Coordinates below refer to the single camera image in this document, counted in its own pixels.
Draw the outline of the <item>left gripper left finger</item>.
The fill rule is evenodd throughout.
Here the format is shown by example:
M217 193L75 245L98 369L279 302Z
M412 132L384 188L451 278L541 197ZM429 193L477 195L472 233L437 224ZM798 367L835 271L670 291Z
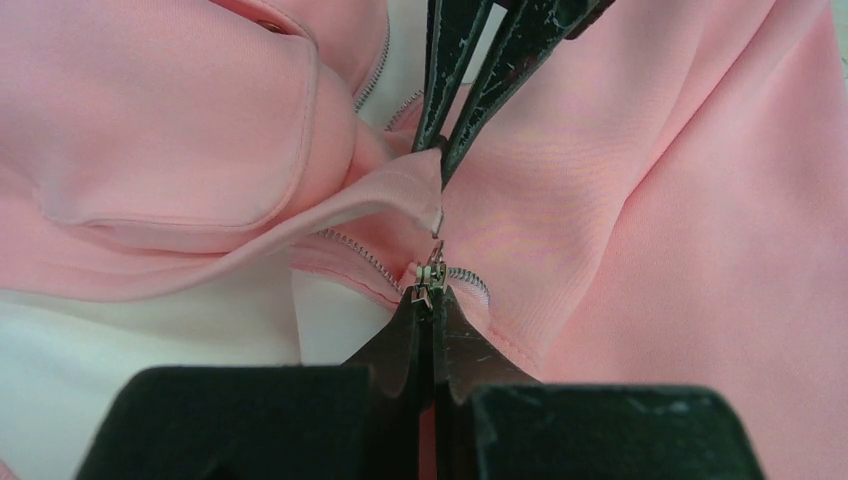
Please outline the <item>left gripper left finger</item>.
M414 479L421 323L407 292L339 366L162 366L116 396L81 479Z

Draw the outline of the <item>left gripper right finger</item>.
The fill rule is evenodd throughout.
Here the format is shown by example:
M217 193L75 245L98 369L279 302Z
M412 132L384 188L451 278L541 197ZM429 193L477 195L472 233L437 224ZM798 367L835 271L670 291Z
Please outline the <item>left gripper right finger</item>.
M545 384L468 321L452 290L434 315L441 479L760 479L742 422L694 385Z

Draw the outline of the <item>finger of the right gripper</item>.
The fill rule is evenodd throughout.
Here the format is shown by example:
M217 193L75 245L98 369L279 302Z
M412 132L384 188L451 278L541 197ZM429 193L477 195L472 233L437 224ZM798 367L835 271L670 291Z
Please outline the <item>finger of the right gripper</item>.
M414 152L438 143L493 4L492 0L427 3L425 82Z
M446 188L486 123L563 41L578 38L610 1L501 1L503 20L447 137L440 138L441 187Z

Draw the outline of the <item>pink zip-up jacket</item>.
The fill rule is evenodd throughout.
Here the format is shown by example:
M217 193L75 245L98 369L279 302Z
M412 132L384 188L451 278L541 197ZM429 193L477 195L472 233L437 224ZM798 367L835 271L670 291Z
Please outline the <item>pink zip-up jacket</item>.
M618 1L448 188L422 1L1 5L1 473L76 474L159 365L336 363L436 219L553 382L695 383L771 479L847 475L847 95L826 1Z

